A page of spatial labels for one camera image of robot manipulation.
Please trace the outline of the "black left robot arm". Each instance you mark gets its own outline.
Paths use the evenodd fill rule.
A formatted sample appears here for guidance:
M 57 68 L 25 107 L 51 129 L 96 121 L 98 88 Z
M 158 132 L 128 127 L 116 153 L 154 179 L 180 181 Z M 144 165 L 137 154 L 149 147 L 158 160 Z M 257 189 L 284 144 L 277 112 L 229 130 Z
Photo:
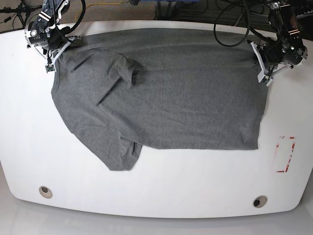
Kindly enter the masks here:
M 252 27 L 250 9 L 255 5 L 268 9 L 268 23 L 276 33 L 276 40 L 262 35 Z M 218 39 L 216 27 L 222 14 L 234 6 L 244 9 L 242 17 L 246 21 L 246 33 L 239 42 L 227 45 Z M 308 50 L 303 44 L 296 17 L 288 0 L 254 0 L 251 5 L 246 0 L 230 2 L 216 18 L 213 34 L 217 43 L 223 47 L 231 48 L 244 42 L 248 43 L 261 68 L 257 75 L 258 82 L 265 83 L 267 86 L 271 84 L 275 75 L 285 69 L 302 65 L 308 57 Z

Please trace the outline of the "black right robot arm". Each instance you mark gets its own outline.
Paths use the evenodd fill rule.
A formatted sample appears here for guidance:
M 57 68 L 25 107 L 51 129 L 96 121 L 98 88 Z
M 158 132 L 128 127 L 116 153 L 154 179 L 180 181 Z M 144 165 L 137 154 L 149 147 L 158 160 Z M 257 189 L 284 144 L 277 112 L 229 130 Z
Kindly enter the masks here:
M 85 12 L 86 2 L 81 1 L 82 11 L 78 20 L 72 27 L 58 27 L 63 14 L 70 7 L 69 0 L 45 0 L 42 10 L 35 21 L 30 22 L 25 29 L 25 39 L 30 47 L 43 49 L 42 56 L 47 60 L 45 68 L 47 71 L 53 71 L 57 58 L 66 50 L 66 48 L 75 41 L 81 39 L 80 36 L 70 36 L 81 23 Z

